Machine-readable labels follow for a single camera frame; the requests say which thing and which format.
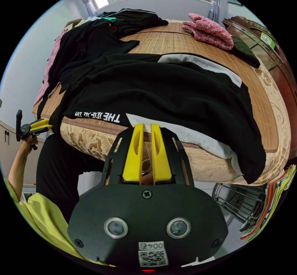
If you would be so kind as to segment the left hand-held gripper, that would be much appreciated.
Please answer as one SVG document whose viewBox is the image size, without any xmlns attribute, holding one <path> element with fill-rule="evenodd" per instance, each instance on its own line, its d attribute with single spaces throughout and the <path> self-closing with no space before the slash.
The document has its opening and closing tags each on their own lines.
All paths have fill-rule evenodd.
<svg viewBox="0 0 297 275">
<path fill-rule="evenodd" d="M 46 133 L 52 129 L 52 125 L 49 124 L 49 119 L 39 119 L 31 124 L 24 124 L 20 128 L 20 141 L 24 140 L 27 136 L 35 134 L 36 136 L 41 133 Z"/>
</svg>

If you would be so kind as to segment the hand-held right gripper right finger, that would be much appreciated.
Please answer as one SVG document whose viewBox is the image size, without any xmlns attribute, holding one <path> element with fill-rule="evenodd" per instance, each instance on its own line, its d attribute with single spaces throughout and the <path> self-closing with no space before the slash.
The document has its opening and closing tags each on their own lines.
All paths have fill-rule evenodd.
<svg viewBox="0 0 297 275">
<path fill-rule="evenodd" d="M 168 182 L 172 178 L 166 147 L 161 128 L 157 124 L 151 124 L 152 137 L 152 168 L 153 184 Z"/>
</svg>

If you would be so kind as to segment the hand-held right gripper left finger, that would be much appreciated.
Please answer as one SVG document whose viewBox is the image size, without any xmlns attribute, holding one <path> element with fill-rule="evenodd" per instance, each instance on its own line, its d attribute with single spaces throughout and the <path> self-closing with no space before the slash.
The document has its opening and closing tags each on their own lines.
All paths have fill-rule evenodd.
<svg viewBox="0 0 297 275">
<path fill-rule="evenodd" d="M 141 185 L 144 124 L 134 126 L 123 170 L 123 180 Z"/>
</svg>

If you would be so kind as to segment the person's left hand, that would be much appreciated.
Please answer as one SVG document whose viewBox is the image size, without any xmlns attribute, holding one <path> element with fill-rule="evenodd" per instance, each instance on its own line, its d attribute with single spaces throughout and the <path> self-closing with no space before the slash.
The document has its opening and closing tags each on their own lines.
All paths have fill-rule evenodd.
<svg viewBox="0 0 297 275">
<path fill-rule="evenodd" d="M 22 141 L 21 150 L 25 155 L 29 155 L 32 149 L 36 149 L 34 146 L 36 146 L 37 144 L 38 137 L 35 134 L 31 134 Z"/>
</svg>

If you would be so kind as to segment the person's right hand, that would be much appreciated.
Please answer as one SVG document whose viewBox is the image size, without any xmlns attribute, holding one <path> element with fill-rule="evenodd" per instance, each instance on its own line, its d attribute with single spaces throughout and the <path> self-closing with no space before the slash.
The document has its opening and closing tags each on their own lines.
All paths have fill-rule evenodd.
<svg viewBox="0 0 297 275">
<path fill-rule="evenodd" d="M 154 184 L 152 170 L 149 172 L 146 172 L 142 175 L 141 184 L 142 185 L 153 185 Z"/>
</svg>

